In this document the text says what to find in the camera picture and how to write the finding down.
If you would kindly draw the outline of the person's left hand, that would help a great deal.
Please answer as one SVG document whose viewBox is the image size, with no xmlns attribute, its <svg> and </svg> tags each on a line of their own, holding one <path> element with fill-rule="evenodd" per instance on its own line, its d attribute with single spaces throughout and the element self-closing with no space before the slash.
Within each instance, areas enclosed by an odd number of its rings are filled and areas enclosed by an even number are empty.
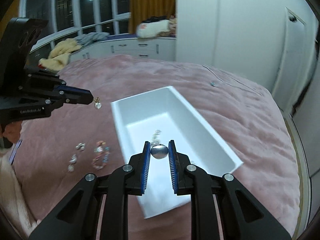
<svg viewBox="0 0 320 240">
<path fill-rule="evenodd" d="M 1 150 L 11 148 L 17 143 L 21 136 L 22 121 L 8 124 L 4 129 L 1 128 Z"/>
</svg>

